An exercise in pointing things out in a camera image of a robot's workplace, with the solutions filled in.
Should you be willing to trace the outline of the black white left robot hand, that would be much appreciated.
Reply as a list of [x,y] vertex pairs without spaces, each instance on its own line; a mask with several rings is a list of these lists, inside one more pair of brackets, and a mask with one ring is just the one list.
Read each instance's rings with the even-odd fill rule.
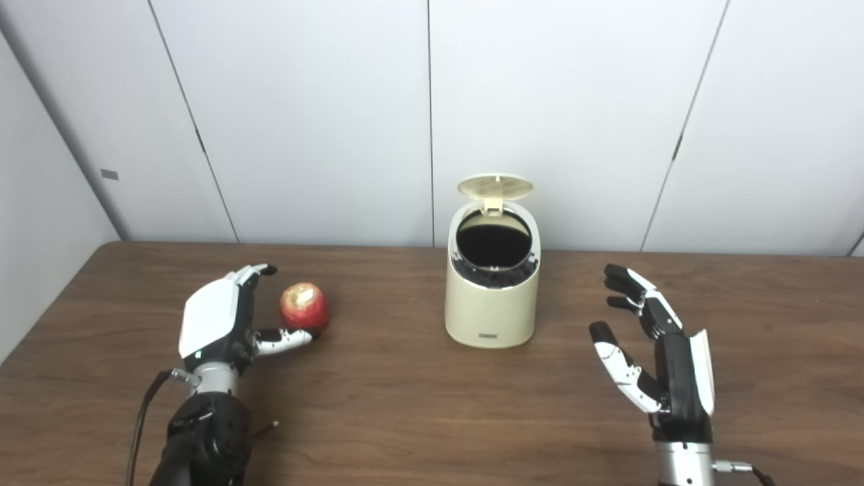
[[330,321],[328,303],[321,289],[308,282],[293,284],[281,293],[281,326],[256,328],[257,284],[276,273],[274,265],[247,265],[186,299],[178,344],[186,371],[222,362],[243,373],[259,357],[294,350],[321,337]]

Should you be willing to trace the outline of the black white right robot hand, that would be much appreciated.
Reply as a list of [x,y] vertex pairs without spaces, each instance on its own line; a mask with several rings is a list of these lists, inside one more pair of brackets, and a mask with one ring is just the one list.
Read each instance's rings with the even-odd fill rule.
[[713,442],[715,381],[707,330],[686,335],[672,305],[654,283],[632,269],[604,269],[607,305],[634,314],[654,345],[656,373],[640,367],[606,322],[589,326],[593,347],[618,390],[650,418],[662,443]]

